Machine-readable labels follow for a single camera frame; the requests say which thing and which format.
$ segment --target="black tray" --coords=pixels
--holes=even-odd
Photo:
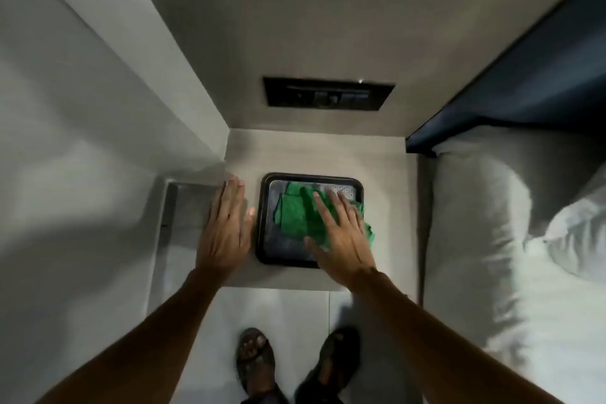
[[[350,200],[360,203],[364,202],[364,188],[358,180],[351,177],[270,172],[261,180],[257,215],[257,258],[262,263],[271,265],[318,268],[316,260],[307,251],[303,241],[285,235],[273,221],[277,201],[289,182],[311,184],[319,186],[320,189],[329,187],[341,190]]]

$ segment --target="forearm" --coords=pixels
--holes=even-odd
[[[139,326],[39,401],[168,403],[220,284],[194,270]]]
[[[360,274],[353,292],[387,324],[432,404],[560,402],[429,315],[377,270]]]

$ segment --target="pant leg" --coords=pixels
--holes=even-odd
[[[309,380],[299,386],[296,404],[343,404],[339,396],[317,380]]]
[[[288,404],[288,399],[286,399],[282,390],[276,386],[269,393],[249,397],[247,400],[242,401],[242,404]]]

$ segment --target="black switch plate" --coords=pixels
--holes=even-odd
[[[379,110],[394,83],[263,77],[270,107]]]

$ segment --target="black sandal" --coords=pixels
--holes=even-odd
[[[318,379],[322,363],[328,358],[333,362],[328,388],[338,394],[349,384],[360,366],[360,332],[353,326],[333,331],[324,341],[318,363],[307,375],[306,382]]]
[[[254,344],[256,344],[256,353],[247,357],[244,353],[247,348],[252,349],[255,347]],[[263,332],[256,328],[248,328],[240,334],[238,349],[236,350],[236,369],[238,370],[238,378],[246,393],[248,393],[248,378],[259,368],[259,366],[264,364],[270,365],[271,369],[275,372],[276,358],[273,355],[273,349]]]

